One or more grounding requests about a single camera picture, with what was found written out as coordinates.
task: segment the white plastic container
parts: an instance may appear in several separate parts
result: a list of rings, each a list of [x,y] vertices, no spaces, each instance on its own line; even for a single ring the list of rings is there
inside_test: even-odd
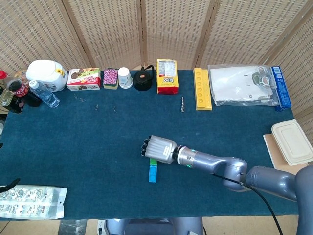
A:
[[[26,78],[44,83],[52,92],[63,90],[68,74],[58,62],[52,60],[35,60],[27,69]]]
[[[313,161],[313,148],[296,120],[274,124],[272,134],[289,165]]]
[[[118,71],[118,83],[121,88],[128,89],[133,85],[133,78],[126,67],[121,67]]]

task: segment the blue block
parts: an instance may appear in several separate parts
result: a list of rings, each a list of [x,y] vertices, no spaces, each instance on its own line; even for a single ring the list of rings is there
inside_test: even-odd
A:
[[[149,169],[149,183],[157,182],[157,166],[151,165]]]

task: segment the plastic bag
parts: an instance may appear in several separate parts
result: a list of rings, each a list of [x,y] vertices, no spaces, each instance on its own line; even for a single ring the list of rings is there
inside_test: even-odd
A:
[[[214,102],[220,105],[279,105],[276,82],[265,65],[208,65]]]
[[[58,219],[64,217],[67,188],[15,186],[0,193],[0,217],[11,219]]]

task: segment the yellow block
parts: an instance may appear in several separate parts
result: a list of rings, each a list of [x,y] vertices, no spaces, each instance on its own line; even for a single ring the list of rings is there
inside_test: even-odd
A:
[[[209,74],[207,70],[194,68],[196,110],[212,110]]]

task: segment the paper cup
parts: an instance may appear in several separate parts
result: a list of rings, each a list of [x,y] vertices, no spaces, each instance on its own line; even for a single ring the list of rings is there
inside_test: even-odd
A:
[[[118,70],[118,83],[121,88],[128,89],[133,85],[133,78],[126,67],[121,67]]]

